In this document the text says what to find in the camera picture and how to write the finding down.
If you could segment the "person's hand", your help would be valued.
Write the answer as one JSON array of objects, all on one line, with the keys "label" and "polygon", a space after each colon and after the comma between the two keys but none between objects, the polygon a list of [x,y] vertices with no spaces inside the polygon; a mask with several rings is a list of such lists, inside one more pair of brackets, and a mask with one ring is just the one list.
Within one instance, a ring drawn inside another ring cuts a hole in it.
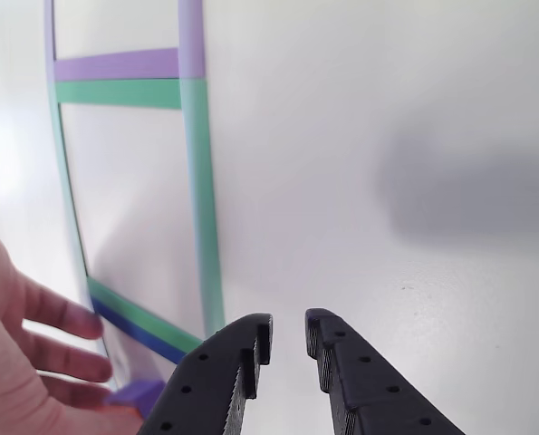
[{"label": "person's hand", "polygon": [[101,319],[20,272],[0,241],[0,434],[135,434],[141,418],[102,406],[110,361],[24,329],[29,320],[97,340]]}]

